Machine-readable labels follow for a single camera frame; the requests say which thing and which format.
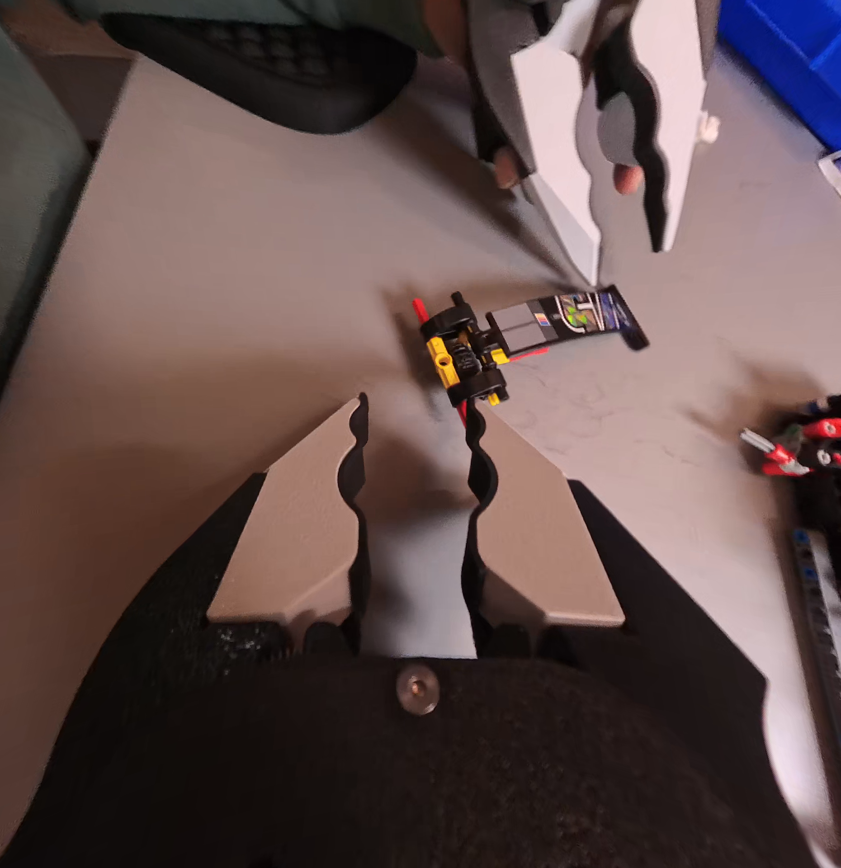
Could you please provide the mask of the blue plastic storage bin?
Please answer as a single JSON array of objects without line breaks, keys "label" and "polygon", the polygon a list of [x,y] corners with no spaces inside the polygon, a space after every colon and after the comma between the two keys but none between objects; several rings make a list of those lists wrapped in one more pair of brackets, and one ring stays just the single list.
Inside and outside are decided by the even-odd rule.
[{"label": "blue plastic storage bin", "polygon": [[827,148],[841,150],[841,1],[722,1],[718,33]]}]

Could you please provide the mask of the black yellow lego wing assembly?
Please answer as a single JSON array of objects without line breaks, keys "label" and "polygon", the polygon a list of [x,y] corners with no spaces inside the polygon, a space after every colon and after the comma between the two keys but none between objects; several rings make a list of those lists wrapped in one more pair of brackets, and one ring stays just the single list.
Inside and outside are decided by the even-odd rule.
[{"label": "black yellow lego wing assembly", "polygon": [[497,406],[509,398],[504,365],[544,355],[560,344],[619,336],[632,352],[650,345],[619,288],[560,290],[488,312],[481,321],[460,292],[430,314],[412,300],[419,332],[451,406],[463,424],[478,400]]}]

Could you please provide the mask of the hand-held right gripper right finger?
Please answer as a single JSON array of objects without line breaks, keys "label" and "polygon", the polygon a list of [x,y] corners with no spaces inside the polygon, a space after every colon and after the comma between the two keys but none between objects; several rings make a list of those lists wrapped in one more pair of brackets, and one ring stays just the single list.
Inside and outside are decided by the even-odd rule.
[{"label": "hand-held right gripper right finger", "polygon": [[468,403],[475,505],[461,591],[478,657],[543,656],[571,629],[625,624],[569,481],[485,402]]}]

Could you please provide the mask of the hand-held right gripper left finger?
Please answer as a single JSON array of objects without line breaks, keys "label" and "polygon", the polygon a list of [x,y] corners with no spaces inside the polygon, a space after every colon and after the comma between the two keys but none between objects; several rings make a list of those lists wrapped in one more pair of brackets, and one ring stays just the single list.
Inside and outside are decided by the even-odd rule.
[{"label": "hand-held right gripper left finger", "polygon": [[332,628],[349,647],[369,599],[369,399],[350,399],[265,471],[209,604],[216,624],[270,623],[293,649]]}]

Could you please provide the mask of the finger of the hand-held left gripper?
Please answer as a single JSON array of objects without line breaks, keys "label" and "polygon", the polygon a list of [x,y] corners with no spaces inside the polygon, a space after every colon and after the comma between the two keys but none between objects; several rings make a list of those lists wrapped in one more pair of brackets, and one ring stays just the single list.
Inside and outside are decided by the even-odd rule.
[{"label": "finger of the hand-held left gripper", "polygon": [[702,3],[592,2],[583,51],[610,164],[640,168],[655,253],[675,242],[707,89]]},{"label": "finger of the hand-held left gripper", "polygon": [[592,287],[599,276],[601,235],[591,212],[591,175],[579,154],[577,126],[586,89],[581,57],[599,6],[564,2],[550,30],[511,59],[533,163],[524,189]]}]

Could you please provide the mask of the lego car chassis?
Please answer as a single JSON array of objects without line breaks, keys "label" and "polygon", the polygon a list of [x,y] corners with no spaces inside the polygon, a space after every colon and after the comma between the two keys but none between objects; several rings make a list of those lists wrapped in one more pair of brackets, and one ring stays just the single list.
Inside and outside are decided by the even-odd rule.
[{"label": "lego car chassis", "polygon": [[792,553],[841,779],[841,393],[780,418],[767,438],[742,429],[764,476],[793,481]]}]

